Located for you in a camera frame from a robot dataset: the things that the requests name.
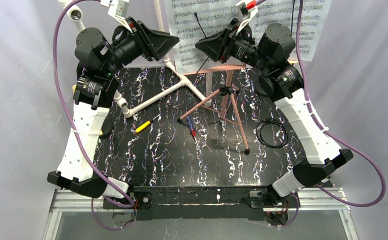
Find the robotic arm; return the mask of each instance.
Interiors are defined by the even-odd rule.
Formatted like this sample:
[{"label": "robotic arm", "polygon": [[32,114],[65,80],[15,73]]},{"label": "robotic arm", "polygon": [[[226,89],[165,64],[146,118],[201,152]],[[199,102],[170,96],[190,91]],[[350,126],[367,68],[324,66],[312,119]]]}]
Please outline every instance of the robotic arm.
[{"label": "robotic arm", "polygon": [[[179,42],[177,37],[151,30],[141,21],[135,21],[131,17],[124,18],[127,0],[113,0],[111,3],[103,0],[101,4],[103,2],[108,2],[109,14],[123,26],[115,29],[112,42],[108,42],[99,29],[83,27],[76,38],[75,50],[75,56],[80,62],[73,96],[73,122],[91,160],[113,100],[121,108],[127,105],[117,91],[119,83],[114,75],[139,56],[148,61],[160,60]],[[70,8],[68,14],[72,9],[79,9],[74,7]],[[123,198],[121,193],[93,171],[79,148],[73,129],[71,131],[63,159],[57,171],[48,174],[48,182],[92,198],[101,195]],[[125,182],[111,177],[108,180],[125,193],[129,188]]]},{"label": "robotic arm", "polygon": [[257,92],[270,97],[298,135],[306,159],[267,186],[267,191],[260,196],[268,204],[277,204],[290,193],[324,181],[352,159],[353,154],[350,149],[342,149],[314,123],[304,98],[303,79],[287,60],[295,47],[290,29],[280,23],[270,24],[255,45],[249,28],[243,23],[234,18],[222,32],[200,40],[195,47],[215,62],[225,63],[234,57],[260,70],[255,85]]}]

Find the screwdriver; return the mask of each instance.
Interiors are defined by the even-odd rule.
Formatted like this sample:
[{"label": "screwdriver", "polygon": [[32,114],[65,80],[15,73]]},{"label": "screwdriver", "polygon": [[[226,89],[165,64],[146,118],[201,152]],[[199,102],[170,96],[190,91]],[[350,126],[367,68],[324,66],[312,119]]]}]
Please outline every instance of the screwdriver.
[{"label": "screwdriver", "polygon": [[190,116],[186,116],[186,123],[188,124],[189,131],[191,132],[191,135],[194,138],[195,144],[197,145],[197,151],[200,151],[200,146],[198,145],[197,139],[195,138],[194,124],[192,123]]},{"label": "screwdriver", "polygon": [[153,123],[153,121],[158,118],[160,115],[158,114],[155,118],[153,118],[152,120],[150,121],[147,121],[146,123],[140,125],[136,130],[135,132],[138,134],[140,131],[144,130],[144,128],[148,127],[150,124]]}]

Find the tripod leg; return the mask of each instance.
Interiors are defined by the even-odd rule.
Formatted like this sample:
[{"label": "tripod leg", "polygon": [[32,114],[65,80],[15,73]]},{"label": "tripod leg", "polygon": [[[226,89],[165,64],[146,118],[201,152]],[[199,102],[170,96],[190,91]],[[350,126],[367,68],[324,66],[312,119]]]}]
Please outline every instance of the tripod leg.
[{"label": "tripod leg", "polygon": [[236,105],[235,97],[234,97],[233,94],[231,94],[231,102],[232,102],[232,107],[234,108],[234,112],[235,112],[235,116],[236,116],[236,121],[238,123],[239,130],[241,132],[242,140],[244,141],[245,154],[249,155],[250,154],[250,148],[248,147],[247,137],[245,136],[244,128],[242,127],[241,118],[239,117],[238,107]]},{"label": "tripod leg", "polygon": [[180,123],[182,121],[182,119],[186,118],[186,116],[188,116],[189,114],[191,114],[193,111],[197,110],[199,107],[201,107],[205,102],[207,102],[208,100],[212,99],[214,96],[218,95],[220,93],[220,89],[214,91],[214,93],[212,93],[210,96],[206,97],[203,101],[201,101],[199,104],[197,104],[195,107],[191,108],[188,112],[186,112],[185,114],[183,114],[182,116],[180,116],[180,118],[178,118],[178,123]]},{"label": "tripod leg", "polygon": [[222,106],[220,106],[220,118],[223,119],[226,116],[226,106],[228,105],[229,95],[223,97]]},{"label": "tripod leg", "polygon": [[[233,76],[233,70],[229,70],[226,76],[226,83],[225,87],[231,87],[232,86],[232,76]],[[229,95],[225,95],[223,97],[222,106],[220,107],[220,118],[224,119],[226,116],[226,105],[228,104],[228,97]]]}]

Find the yellow handle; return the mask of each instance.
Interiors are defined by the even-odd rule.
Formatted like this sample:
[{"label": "yellow handle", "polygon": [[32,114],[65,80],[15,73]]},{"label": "yellow handle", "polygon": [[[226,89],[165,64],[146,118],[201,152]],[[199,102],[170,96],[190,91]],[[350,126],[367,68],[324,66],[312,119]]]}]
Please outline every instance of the yellow handle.
[{"label": "yellow handle", "polygon": [[148,125],[150,125],[151,122],[150,121],[147,121],[146,123],[140,125],[136,130],[135,132],[136,133],[139,133],[140,131],[144,130],[144,128],[148,127]]}]

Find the black table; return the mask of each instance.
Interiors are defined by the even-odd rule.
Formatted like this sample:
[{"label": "black table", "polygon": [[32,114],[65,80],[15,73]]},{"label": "black table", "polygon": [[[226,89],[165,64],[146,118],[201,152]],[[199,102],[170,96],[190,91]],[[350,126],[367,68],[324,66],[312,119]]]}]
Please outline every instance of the black table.
[{"label": "black table", "polygon": [[[127,68],[120,72],[119,91],[130,107],[158,94],[179,79],[168,68]],[[188,78],[205,92],[205,74]],[[250,155],[245,155],[238,128],[219,120],[218,114],[200,108],[191,114],[197,129],[198,152],[188,129],[176,119],[199,102],[187,88],[170,95],[125,119],[114,104],[107,117],[113,122],[111,135],[101,140],[95,162],[108,176],[134,186],[220,187],[265,186],[288,172],[302,158],[304,150],[282,112],[268,98],[258,96],[253,84],[258,73],[252,69],[237,70],[233,82],[241,88],[238,109]],[[223,85],[226,72],[213,73],[213,89]],[[213,99],[212,108],[220,108],[223,97]],[[136,134],[135,129],[156,115],[153,124]],[[227,118],[235,120],[232,107]],[[256,137],[257,123],[266,118],[279,119],[289,132],[289,144],[274,149],[263,146]],[[262,134],[267,142],[282,141],[276,126],[266,126]]]}]

